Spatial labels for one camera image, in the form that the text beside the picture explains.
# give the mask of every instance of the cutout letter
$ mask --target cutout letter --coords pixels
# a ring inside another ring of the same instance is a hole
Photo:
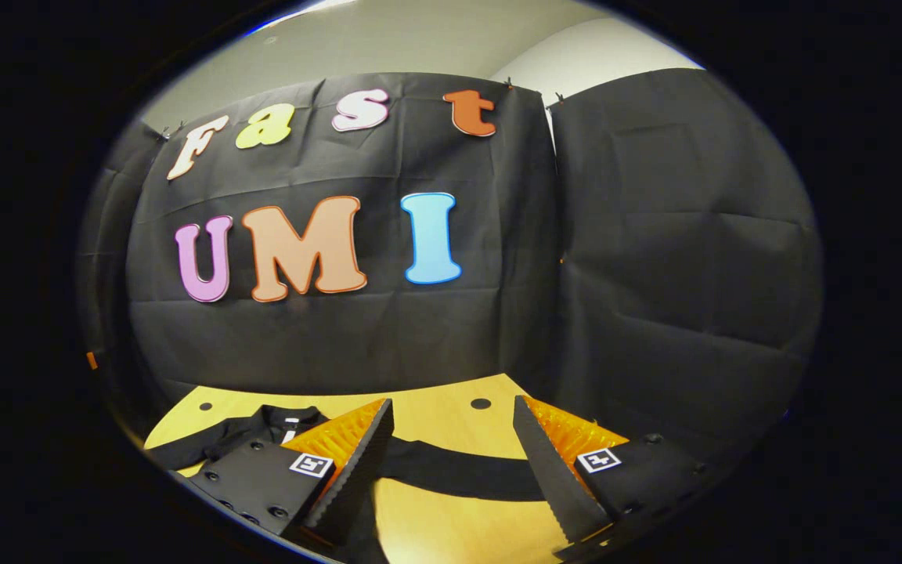
[[[280,267],[298,294],[304,294],[312,281],[316,261],[319,261],[316,280],[319,292],[351,292],[366,286],[368,277],[358,270],[354,252],[354,214],[360,208],[361,200],[357,197],[327,197],[312,210],[305,235],[301,237],[277,206],[247,213],[243,225],[253,232],[257,268],[253,299],[272,302],[287,297],[287,286],[276,277],[276,267]]]
[[[294,106],[277,103],[262,108],[250,117],[250,124],[239,132],[236,146],[250,149],[258,144],[280,143],[290,133],[290,119],[294,116]]]
[[[192,132],[186,133],[186,143],[183,143],[183,150],[179,151],[176,164],[172,165],[171,171],[165,178],[172,180],[193,168],[193,157],[203,153],[207,149],[207,144],[211,142],[212,136],[215,136],[215,132],[220,132],[228,122],[228,115],[222,115],[215,121],[209,121]]]
[[[451,103],[451,121],[459,132],[470,136],[488,138],[496,132],[496,125],[482,120],[483,110],[493,110],[493,103],[479,97],[475,90],[461,90],[444,94],[444,101]]]
[[[340,115],[333,118],[333,129],[350,132],[379,125],[388,117],[388,108],[380,104],[387,99],[388,94],[380,89],[359,90],[341,97],[336,103]]]
[[[411,193],[402,199],[413,227],[413,266],[406,280],[414,284],[439,284],[461,276],[461,267],[451,260],[448,213],[454,208],[450,193]]]
[[[200,226],[184,225],[176,230],[176,245],[179,246],[179,278],[183,288],[198,302],[216,302],[229,291],[229,229],[232,218],[220,215],[207,222],[207,232],[211,235],[211,259],[215,264],[215,274],[207,282],[201,280],[197,270],[197,235]]]

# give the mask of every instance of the ceiling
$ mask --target ceiling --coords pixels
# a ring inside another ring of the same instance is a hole
[[[262,29],[208,58],[143,112],[164,131],[285,85],[362,72],[491,78],[542,39],[611,14],[573,0],[355,0]]]

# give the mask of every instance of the white wall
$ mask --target white wall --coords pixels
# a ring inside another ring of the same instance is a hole
[[[491,80],[537,90],[545,106],[563,97],[641,72],[662,68],[702,68],[647,32],[616,18],[602,18],[567,27],[548,36]]]

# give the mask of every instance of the yellow table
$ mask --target yellow table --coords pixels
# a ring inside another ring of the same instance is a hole
[[[260,406],[315,406],[335,418],[369,401],[391,397],[394,436],[488,457],[526,458],[513,431],[514,397],[525,393],[509,376],[357,396],[276,396],[198,386],[148,436],[150,449],[216,425],[248,417]],[[485,410],[471,401],[486,399]],[[211,408],[201,410],[202,403]],[[196,474],[200,465],[180,471]],[[391,564],[555,564],[565,535],[547,502],[498,502],[455,497],[379,479],[373,488],[378,536]]]

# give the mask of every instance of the blue letter i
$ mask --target blue letter i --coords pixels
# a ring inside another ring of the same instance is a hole
[[[414,284],[439,284],[461,276],[461,267],[451,260],[448,212],[454,208],[450,193],[411,193],[402,199],[413,226],[413,266],[406,280]]]

